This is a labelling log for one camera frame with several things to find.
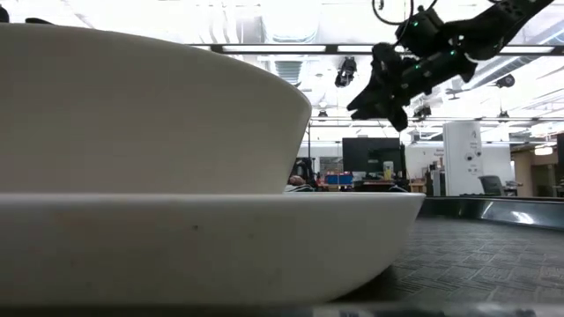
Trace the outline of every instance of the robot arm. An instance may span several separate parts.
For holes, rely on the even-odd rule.
[[[348,105],[353,119],[387,118],[397,131],[407,127],[402,107],[420,93],[459,75],[474,76],[476,61],[495,57],[531,18],[553,0],[501,0],[467,20],[442,22],[433,8],[404,21],[397,42],[412,56],[401,56],[389,43],[372,49],[372,76],[367,87]]]

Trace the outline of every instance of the white plate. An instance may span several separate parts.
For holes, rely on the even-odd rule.
[[[0,195],[0,305],[299,304],[388,267],[423,195]]]
[[[284,191],[311,106],[281,78],[123,33],[0,23],[0,39],[0,192]]]

